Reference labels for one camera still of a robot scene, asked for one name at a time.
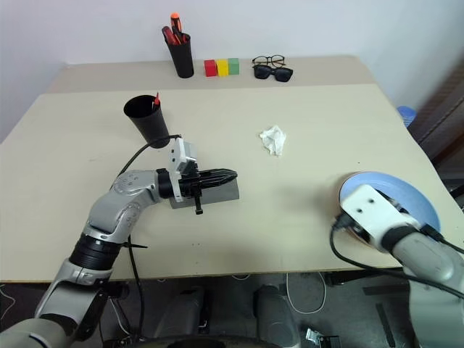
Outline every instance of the yellow block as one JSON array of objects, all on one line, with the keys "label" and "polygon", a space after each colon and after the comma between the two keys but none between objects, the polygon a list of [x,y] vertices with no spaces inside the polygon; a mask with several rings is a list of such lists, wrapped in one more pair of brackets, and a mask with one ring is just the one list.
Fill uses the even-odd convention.
[{"label": "yellow block", "polygon": [[216,59],[217,76],[229,75],[229,63],[227,59]]}]

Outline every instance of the red block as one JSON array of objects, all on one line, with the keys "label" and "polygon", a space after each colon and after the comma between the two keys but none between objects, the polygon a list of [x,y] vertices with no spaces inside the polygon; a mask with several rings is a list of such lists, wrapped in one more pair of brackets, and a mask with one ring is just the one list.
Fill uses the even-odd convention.
[{"label": "red block", "polygon": [[211,59],[211,60],[204,61],[204,73],[207,78],[210,76],[218,75],[218,69],[216,68],[215,60]]}]

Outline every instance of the white cable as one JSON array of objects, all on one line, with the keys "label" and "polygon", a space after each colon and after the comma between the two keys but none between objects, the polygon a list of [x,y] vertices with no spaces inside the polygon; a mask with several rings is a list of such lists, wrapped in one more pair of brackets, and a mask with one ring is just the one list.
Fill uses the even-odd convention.
[{"label": "white cable", "polygon": [[113,307],[113,310],[115,311],[115,314],[116,314],[116,318],[117,318],[117,323],[119,324],[119,327],[121,328],[121,330],[123,330],[127,335],[131,335],[130,333],[128,333],[128,331],[124,328],[123,324],[121,323],[121,319],[119,318],[119,313],[117,312],[117,309],[116,309],[116,306],[115,306],[115,303],[113,302],[113,299],[109,299],[109,303],[111,303],[112,307]]},{"label": "white cable", "polygon": [[299,314],[315,314],[317,312],[320,312],[324,308],[324,305],[326,304],[327,285],[326,285],[326,281],[324,281],[324,277],[322,276],[322,274],[320,274],[320,272],[318,272],[318,274],[320,276],[320,279],[322,279],[322,284],[324,285],[324,297],[322,299],[322,303],[320,304],[319,308],[316,309],[316,310],[312,310],[311,312],[303,312],[301,310],[298,310],[294,306],[294,304],[293,304],[293,302],[291,300],[290,291],[289,291],[289,274],[287,273],[287,276],[286,276],[287,297],[289,298],[290,305],[291,305],[291,307],[293,308],[293,310],[295,312],[298,312]]},{"label": "white cable", "polygon": [[249,274],[247,274],[246,276],[244,276],[243,278],[239,278],[237,277],[236,275],[231,275],[232,278],[236,279],[237,281],[245,281],[246,279],[249,278]]},{"label": "white cable", "polygon": [[0,320],[3,320],[4,316],[8,313],[8,311],[15,305],[16,303],[16,299],[14,299],[13,297],[5,294],[1,289],[0,289],[0,294],[2,294],[3,296],[5,296],[7,299],[11,299],[12,303],[10,303],[10,305],[5,309],[5,311],[3,312],[3,314],[1,315],[0,317]]}]

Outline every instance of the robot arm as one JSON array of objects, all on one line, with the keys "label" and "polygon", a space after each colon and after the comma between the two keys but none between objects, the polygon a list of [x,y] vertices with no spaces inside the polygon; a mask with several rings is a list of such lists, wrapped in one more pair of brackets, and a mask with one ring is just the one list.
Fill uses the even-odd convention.
[{"label": "robot arm", "polygon": [[198,171],[195,151],[183,139],[171,150],[170,171],[121,174],[89,213],[78,243],[37,306],[35,317],[1,333],[5,347],[68,347],[92,335],[107,301],[105,285],[140,214],[161,199],[193,198],[201,214],[202,189],[236,178],[232,170]]},{"label": "robot arm", "polygon": [[[341,202],[355,222],[358,236],[381,252],[389,252],[406,274],[464,290],[464,260],[451,247],[421,232],[423,226],[400,212],[369,185],[359,186]],[[422,348],[464,345],[464,300],[410,281],[410,317]]]}]

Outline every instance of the blue plate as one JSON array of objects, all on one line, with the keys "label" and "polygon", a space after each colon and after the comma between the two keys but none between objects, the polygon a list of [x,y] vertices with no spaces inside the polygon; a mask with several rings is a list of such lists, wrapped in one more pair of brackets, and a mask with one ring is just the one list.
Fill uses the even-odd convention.
[{"label": "blue plate", "polygon": [[349,177],[341,186],[339,201],[359,185],[368,184],[395,199],[421,225],[429,224],[440,232],[440,220],[428,199],[414,186],[394,176],[379,172],[362,172]]}]

